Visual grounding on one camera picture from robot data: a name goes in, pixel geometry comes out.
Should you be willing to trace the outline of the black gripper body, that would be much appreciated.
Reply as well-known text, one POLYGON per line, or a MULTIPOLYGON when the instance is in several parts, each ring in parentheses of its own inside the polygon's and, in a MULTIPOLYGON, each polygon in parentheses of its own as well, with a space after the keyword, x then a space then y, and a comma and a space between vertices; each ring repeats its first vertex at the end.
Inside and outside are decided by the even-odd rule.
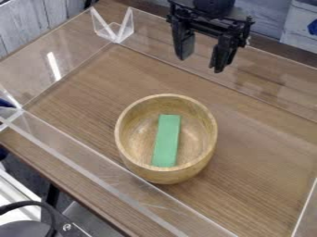
POLYGON ((186 20, 194 32, 218 38, 224 34, 238 38, 244 47, 251 26, 255 21, 246 12, 235 7, 235 0, 167 0, 169 12, 167 22, 176 17, 186 20))

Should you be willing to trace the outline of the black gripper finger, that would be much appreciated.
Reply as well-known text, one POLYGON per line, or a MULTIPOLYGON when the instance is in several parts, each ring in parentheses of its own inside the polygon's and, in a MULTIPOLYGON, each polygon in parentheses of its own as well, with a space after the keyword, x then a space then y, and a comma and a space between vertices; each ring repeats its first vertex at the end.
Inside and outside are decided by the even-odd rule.
POLYGON ((175 55, 179 60, 186 60, 194 50, 194 31, 190 23, 176 17, 171 18, 175 55))
POLYGON ((238 40, 232 35, 224 34, 214 45, 208 67, 215 73, 220 73, 224 67, 231 64, 238 51, 238 40))

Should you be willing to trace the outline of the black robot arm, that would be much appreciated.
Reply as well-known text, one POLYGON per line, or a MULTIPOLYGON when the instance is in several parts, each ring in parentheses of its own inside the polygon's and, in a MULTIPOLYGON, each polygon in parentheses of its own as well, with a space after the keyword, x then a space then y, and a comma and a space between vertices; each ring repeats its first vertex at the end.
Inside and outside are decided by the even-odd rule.
POLYGON ((238 7, 235 0, 167 0, 175 55, 186 60, 194 52, 195 34, 218 40, 212 47, 208 67, 220 73, 231 64, 238 48, 250 38, 252 17, 238 7))

